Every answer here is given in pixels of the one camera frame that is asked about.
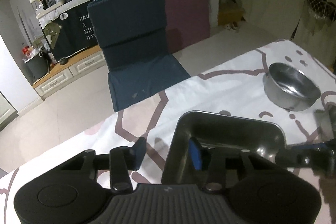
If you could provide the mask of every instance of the metal baking pan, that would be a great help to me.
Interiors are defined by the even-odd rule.
[[[190,111],[183,114],[175,129],[161,182],[163,184],[202,184],[206,171],[195,171],[188,156],[188,140],[195,137],[202,146],[248,149],[275,161],[285,148],[282,129],[271,122]]]

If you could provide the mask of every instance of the dark blue floor chair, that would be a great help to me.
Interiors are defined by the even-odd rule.
[[[115,112],[190,77],[168,53],[165,0],[101,0],[88,12],[110,71]]]

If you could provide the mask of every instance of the cardboard box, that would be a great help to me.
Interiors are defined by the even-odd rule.
[[[226,25],[231,22],[239,22],[244,14],[244,9],[240,8],[237,3],[227,0],[219,5],[218,25]]]

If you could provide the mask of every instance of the drawer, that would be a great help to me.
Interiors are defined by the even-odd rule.
[[[77,62],[76,64],[70,66],[71,73],[76,76],[86,70],[89,70],[93,67],[101,67],[105,65],[105,58],[102,51],[96,52],[87,58],[84,58],[83,60]]]
[[[66,68],[52,78],[48,79],[43,84],[39,85],[35,90],[40,96],[43,96],[46,93],[49,93],[52,90],[56,89],[58,86],[62,85],[71,78],[73,78],[73,75],[71,74],[69,68]]]

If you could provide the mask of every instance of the wooden countertop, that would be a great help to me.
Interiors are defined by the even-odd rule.
[[[50,73],[43,76],[40,80],[38,80],[35,84],[33,84],[33,88],[37,88],[39,85],[43,84],[46,80],[52,78],[53,76],[55,76],[56,74],[58,74],[59,72],[61,72],[62,70],[65,70],[66,68],[72,66],[73,64],[76,64],[77,62],[81,61],[82,59],[101,51],[101,48],[96,45],[94,47],[88,48],[86,50],[83,50],[82,52],[77,53],[76,55],[74,55],[73,57],[69,58],[68,63],[66,63],[65,65],[61,65],[60,63],[57,63],[55,66],[53,66],[50,69]]]

